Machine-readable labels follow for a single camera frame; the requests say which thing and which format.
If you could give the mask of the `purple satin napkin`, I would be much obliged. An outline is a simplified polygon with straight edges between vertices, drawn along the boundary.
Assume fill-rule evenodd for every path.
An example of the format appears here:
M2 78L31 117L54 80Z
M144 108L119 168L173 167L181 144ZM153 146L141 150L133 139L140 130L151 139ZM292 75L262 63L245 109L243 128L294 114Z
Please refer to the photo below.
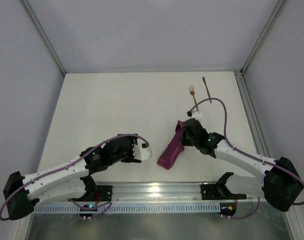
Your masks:
M178 121L175 127L175 135L157 160L157 164L167 170L171 169L176 162L177 157L185 150L181 144L183 136L183 122Z

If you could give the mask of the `copper fork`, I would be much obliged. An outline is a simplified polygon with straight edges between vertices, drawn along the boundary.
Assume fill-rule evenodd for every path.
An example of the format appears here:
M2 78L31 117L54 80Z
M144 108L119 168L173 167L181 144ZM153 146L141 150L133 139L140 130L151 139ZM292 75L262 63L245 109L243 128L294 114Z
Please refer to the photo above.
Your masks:
M196 110L199 111L198 105L197 105L197 101L196 101L196 97L195 97L195 90L194 90L194 86L190 85L189 86L189 93L192 95L194 103L196 105Z

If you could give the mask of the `copper knife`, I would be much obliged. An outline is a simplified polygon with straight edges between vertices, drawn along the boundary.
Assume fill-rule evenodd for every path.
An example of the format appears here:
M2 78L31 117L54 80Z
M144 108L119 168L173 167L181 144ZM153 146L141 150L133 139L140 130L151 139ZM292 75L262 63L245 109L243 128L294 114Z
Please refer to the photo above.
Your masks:
M207 92L207 95L208 95L209 102L212 103L212 98L211 98L211 95L210 95L210 92L209 92L209 88L208 88L205 76L202 77L202 80L203 80L203 83L205 85L205 89L206 89L206 92Z

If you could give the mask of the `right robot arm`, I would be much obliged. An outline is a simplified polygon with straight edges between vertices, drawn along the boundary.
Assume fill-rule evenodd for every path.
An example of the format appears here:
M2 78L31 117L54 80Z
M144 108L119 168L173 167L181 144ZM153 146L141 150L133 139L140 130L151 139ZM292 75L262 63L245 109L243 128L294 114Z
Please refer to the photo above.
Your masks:
M223 135L208 133L194 118L183 123L181 143L195 147L204 155L238 166L252 175L244 177L225 173L217 181L223 186L223 193L264 198L275 209L286 212L303 191L301 178L289 159L251 155L228 143Z

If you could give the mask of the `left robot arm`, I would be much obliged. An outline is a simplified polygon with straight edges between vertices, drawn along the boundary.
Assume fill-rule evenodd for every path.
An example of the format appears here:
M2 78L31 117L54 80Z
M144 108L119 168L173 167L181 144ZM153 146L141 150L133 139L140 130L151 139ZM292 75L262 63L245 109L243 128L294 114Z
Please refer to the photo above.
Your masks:
M5 202L0 208L0 221L15 221L30 215L40 205L68 200L90 200L97 192L92 178L116 163L141 163L150 158L144 155L149 143L142 145L137 134L119 134L81 152L75 158L48 170L22 175L9 175L3 189Z

